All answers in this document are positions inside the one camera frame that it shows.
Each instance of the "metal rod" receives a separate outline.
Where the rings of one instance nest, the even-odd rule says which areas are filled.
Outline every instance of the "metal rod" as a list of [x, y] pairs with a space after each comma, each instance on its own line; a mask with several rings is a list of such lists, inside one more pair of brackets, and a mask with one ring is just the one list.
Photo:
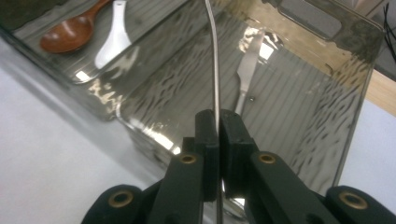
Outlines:
[[[209, 0], [205, 0], [205, 7], [206, 7], [206, 15], [209, 19], [210, 24], [210, 36], [212, 38], [212, 47], [213, 47], [213, 112], [215, 114], [215, 122], [216, 122], [216, 132], [219, 136], [219, 120], [220, 120], [220, 84], [219, 84], [219, 47], [218, 47], [218, 36], [216, 32], [216, 24], [215, 18], [213, 16], [212, 7], [210, 6]], [[222, 211], [223, 211], [223, 204], [222, 204], [222, 187], [221, 187], [221, 179], [218, 183], [218, 192], [217, 192], [217, 199], [215, 207], [215, 214], [216, 214], [216, 222], [217, 224], [223, 223]]]

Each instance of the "screw hole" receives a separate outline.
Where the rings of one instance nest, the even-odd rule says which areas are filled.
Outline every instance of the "screw hole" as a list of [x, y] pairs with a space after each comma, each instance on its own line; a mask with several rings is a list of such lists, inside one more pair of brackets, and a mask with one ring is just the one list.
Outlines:
[[355, 209], [362, 210], [368, 207], [367, 202], [361, 196], [352, 192], [343, 191], [340, 193], [339, 198], [344, 204]]
[[108, 204], [115, 208], [121, 208], [129, 204], [134, 199], [134, 195], [129, 190], [119, 190], [113, 193], [108, 199]]
[[260, 161], [267, 163], [267, 164], [272, 164], [276, 161], [275, 157], [273, 157], [269, 154], [261, 154], [259, 159], [260, 159]]
[[185, 155], [181, 157], [181, 162], [186, 163], [186, 164], [191, 164], [196, 162], [196, 158], [192, 155]]

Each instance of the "white ceramic spoon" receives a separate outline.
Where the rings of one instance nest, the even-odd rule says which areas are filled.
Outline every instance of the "white ceramic spoon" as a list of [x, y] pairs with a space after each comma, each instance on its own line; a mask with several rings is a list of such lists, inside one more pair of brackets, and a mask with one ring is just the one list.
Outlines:
[[113, 2], [113, 22], [111, 23], [110, 34], [94, 61], [95, 66], [99, 69], [131, 45], [131, 40], [125, 32], [124, 26], [125, 6], [126, 1]]

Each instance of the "wooden spoon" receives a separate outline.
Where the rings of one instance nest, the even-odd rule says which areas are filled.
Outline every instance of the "wooden spoon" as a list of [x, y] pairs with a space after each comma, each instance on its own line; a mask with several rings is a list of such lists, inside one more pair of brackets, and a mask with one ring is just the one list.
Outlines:
[[82, 14], [52, 27], [41, 37], [41, 48], [50, 53], [64, 53], [81, 48], [92, 36], [97, 12], [111, 1], [99, 0]]

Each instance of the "rippled plastic surface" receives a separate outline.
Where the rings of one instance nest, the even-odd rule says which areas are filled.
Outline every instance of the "rippled plastic surface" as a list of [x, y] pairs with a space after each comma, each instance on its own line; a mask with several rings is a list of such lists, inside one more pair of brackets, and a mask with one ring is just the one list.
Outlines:
[[199, 1], [128, 1], [125, 29], [132, 45], [102, 69], [93, 60], [111, 26], [111, 4], [96, 17], [88, 45], [67, 54], [51, 54], [39, 47], [50, 27], [73, 17], [95, 1], [68, 0], [17, 30], [3, 27], [0, 34], [63, 85], [70, 94], [101, 119], [111, 119], [124, 96], [167, 61], [206, 23]]
[[[243, 120], [260, 150], [281, 156], [309, 188], [324, 193], [337, 181], [382, 34], [335, 3], [308, 2], [343, 24], [334, 36], [295, 20], [281, 1], [232, 1], [217, 16], [221, 102], [234, 110], [235, 72], [252, 33], [263, 29], [281, 39], [263, 42]], [[131, 136], [164, 164], [180, 151], [183, 136], [194, 136], [194, 115], [211, 108], [209, 44], [206, 27], [120, 104]]]
[[[234, 110], [238, 64], [252, 34], [263, 29], [273, 38], [263, 42], [243, 120], [260, 150], [280, 155], [309, 188], [323, 193], [339, 176], [382, 32], [333, 1], [306, 0], [308, 11], [292, 11], [299, 1], [213, 1], [221, 101]], [[93, 114], [111, 119], [117, 112], [140, 149], [166, 164], [182, 137], [194, 136], [194, 115], [212, 103], [204, 5], [128, 1], [125, 24], [133, 44], [101, 70], [93, 60], [110, 30], [111, 5], [97, 15], [83, 49], [54, 55], [38, 46], [52, 25], [94, 2], [68, 0], [1, 34]]]

